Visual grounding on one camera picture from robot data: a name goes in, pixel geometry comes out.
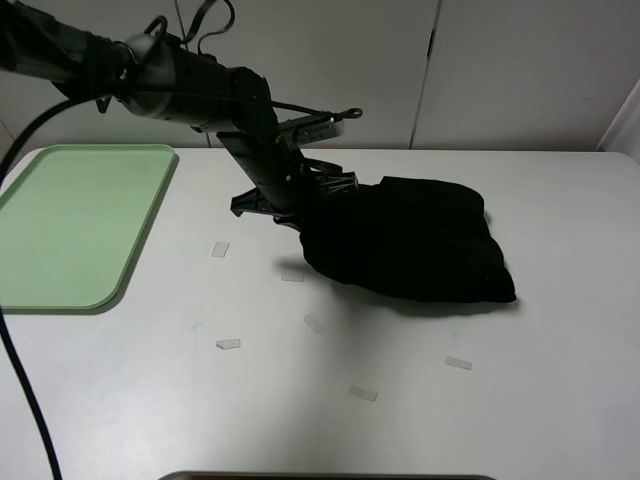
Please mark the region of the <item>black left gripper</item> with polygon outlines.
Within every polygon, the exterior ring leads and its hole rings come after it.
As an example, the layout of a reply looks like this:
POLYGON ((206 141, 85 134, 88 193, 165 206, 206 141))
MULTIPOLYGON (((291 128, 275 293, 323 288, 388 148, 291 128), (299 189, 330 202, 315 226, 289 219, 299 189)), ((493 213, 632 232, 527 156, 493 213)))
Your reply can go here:
POLYGON ((355 191, 355 172, 317 159, 304 158, 279 140, 261 142, 240 132, 220 132, 217 138, 254 184, 235 196, 230 209, 236 216, 270 216, 278 225, 300 225, 310 205, 319 198, 355 191))

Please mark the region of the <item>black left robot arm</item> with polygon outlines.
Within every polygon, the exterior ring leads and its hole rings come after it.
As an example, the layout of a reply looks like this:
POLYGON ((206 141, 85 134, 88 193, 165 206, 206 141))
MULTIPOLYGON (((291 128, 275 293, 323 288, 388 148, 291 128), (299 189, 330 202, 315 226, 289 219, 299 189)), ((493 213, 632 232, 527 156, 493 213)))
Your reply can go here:
POLYGON ((66 98, 24 129, 3 162, 9 164, 55 115, 90 101, 106 112, 116 99, 133 115, 215 133, 254 185, 232 199, 237 216, 270 215, 295 227, 321 201, 356 190, 354 173, 308 159, 299 147, 336 136, 339 124, 361 117, 361 109, 331 112, 276 102, 267 80, 253 70, 185 50, 211 5, 203 3, 184 39, 168 34, 166 18, 158 16, 122 42, 19 1, 2 2, 2 70, 49 81, 66 98))

